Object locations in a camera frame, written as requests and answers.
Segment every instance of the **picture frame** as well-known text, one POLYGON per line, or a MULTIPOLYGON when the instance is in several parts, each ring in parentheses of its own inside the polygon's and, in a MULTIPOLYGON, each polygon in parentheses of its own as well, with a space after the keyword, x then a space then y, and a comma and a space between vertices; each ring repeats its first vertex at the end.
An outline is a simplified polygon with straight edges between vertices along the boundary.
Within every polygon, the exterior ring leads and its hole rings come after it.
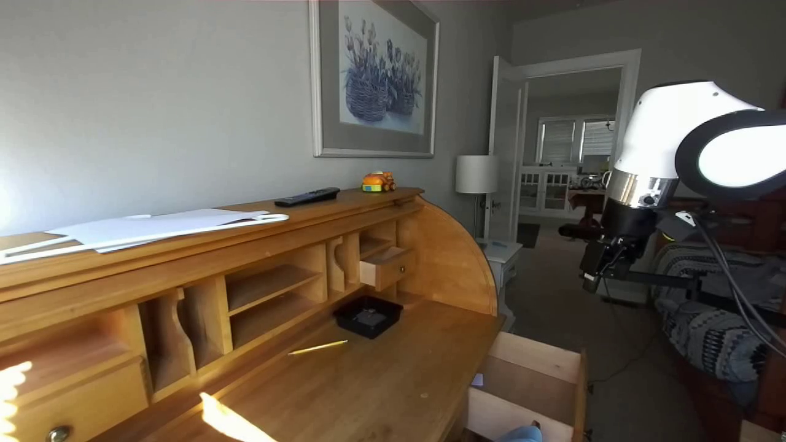
POLYGON ((318 157, 433 157, 439 22, 414 0, 310 0, 318 157))

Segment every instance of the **small orange object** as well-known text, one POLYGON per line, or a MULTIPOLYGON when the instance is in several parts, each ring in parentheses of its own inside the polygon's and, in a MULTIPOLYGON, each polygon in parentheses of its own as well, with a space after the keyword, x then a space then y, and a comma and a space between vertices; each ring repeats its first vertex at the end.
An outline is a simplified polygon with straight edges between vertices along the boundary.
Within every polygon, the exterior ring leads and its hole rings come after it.
POLYGON ((387 193, 387 192, 393 192, 393 175, 391 171, 368 171, 363 177, 363 192, 368 193, 387 193))

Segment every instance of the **white cabinet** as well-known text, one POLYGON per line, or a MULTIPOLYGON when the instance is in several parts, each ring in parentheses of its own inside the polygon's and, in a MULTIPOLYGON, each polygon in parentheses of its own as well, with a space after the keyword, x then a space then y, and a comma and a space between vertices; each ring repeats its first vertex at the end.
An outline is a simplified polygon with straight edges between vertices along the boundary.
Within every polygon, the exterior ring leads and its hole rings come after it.
POLYGON ((519 216, 579 218, 570 207, 570 187, 578 182, 574 167, 522 167, 519 216))

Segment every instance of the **remote control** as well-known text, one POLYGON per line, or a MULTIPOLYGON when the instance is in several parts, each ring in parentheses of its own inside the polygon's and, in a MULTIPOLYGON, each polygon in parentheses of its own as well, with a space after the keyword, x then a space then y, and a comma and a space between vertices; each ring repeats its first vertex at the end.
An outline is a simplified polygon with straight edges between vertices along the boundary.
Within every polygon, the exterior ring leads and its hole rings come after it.
POLYGON ((336 199, 340 187, 324 187, 324 189, 313 189, 304 193, 294 193, 287 199, 276 199, 276 207, 299 207, 299 203, 313 203, 313 200, 328 200, 328 199, 336 199))

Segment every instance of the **desk drawer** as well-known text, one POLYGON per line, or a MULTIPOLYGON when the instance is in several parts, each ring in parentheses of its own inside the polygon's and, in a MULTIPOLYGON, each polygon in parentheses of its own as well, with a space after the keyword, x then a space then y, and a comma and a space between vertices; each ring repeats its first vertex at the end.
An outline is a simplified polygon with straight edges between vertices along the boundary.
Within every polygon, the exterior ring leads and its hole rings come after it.
POLYGON ((18 439, 49 439, 51 426, 68 426, 77 439, 93 439, 108 426, 141 412, 148 405, 141 358, 130 358, 108 374, 19 405, 16 417, 18 439))
POLYGON ((389 289, 411 273, 411 252, 404 247, 387 247, 361 257, 361 281, 373 289, 389 289))
POLYGON ((470 388, 466 429, 490 439, 541 421, 549 442, 584 439, 587 358, 513 333, 500 333, 470 388))

